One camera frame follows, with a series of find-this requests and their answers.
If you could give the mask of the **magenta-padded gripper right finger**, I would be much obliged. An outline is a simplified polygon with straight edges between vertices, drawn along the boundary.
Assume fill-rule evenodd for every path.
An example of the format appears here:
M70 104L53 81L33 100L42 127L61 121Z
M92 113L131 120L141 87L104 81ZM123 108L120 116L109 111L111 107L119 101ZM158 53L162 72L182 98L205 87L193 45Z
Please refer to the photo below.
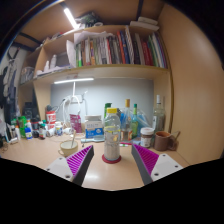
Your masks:
M145 185L182 169L182 166L166 153L158 155L136 144L132 145L131 153Z

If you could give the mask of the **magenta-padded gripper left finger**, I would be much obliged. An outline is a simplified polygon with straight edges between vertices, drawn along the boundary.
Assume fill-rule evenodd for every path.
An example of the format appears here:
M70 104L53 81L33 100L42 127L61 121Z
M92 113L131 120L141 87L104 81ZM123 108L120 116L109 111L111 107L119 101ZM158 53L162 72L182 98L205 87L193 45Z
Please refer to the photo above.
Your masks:
M68 157L57 158L46 171L81 186L93 156L94 147L90 145Z

